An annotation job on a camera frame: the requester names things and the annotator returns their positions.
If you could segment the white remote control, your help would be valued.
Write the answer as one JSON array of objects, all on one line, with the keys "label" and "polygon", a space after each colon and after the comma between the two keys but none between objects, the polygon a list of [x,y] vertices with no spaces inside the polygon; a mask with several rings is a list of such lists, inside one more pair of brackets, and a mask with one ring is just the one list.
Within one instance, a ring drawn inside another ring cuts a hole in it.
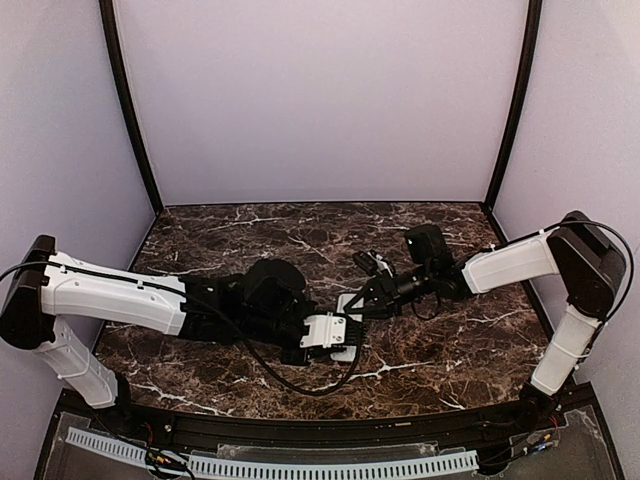
[{"label": "white remote control", "polygon": [[[338,313],[347,314],[355,322],[363,322],[363,314],[359,313],[364,306],[364,299],[359,298],[355,301],[357,295],[341,294],[338,298],[336,310]],[[349,363],[355,359],[357,345],[356,340],[353,339],[353,335],[350,333],[350,329],[345,330],[345,335],[348,340],[339,345],[340,351],[336,351],[330,355],[331,359],[340,363]]]}]

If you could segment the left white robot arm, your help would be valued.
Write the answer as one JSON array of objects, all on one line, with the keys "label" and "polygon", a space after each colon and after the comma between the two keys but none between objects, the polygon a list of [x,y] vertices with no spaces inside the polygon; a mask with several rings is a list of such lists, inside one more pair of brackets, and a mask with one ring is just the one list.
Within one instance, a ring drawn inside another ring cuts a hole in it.
[{"label": "left white robot arm", "polygon": [[269,344],[290,365],[345,353],[355,367],[361,354],[363,326],[347,314],[348,296],[340,296],[337,311],[318,311],[305,295],[303,275],[284,260],[262,259],[246,273],[218,278],[150,276],[82,262],[40,235],[5,275],[11,284],[1,308],[2,340],[40,355],[97,411],[128,408],[130,387],[79,340],[67,316],[187,341],[240,341],[249,351],[254,342]]}]

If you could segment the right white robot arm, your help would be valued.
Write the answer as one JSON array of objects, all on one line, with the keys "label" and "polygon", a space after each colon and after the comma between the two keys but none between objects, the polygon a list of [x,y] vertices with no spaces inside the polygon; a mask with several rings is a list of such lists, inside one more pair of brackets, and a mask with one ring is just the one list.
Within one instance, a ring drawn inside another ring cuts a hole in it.
[{"label": "right white robot arm", "polygon": [[363,319],[387,319],[429,294],[438,300],[463,300],[533,278],[560,276],[567,306],[521,388],[513,421],[530,431],[558,406],[567,379],[630,290],[632,253],[625,241],[613,243],[612,233],[572,211],[556,224],[457,262],[441,229],[420,225],[404,233],[415,269],[397,275],[376,252],[355,253],[354,263],[369,279],[356,294],[341,296],[338,309]]}]

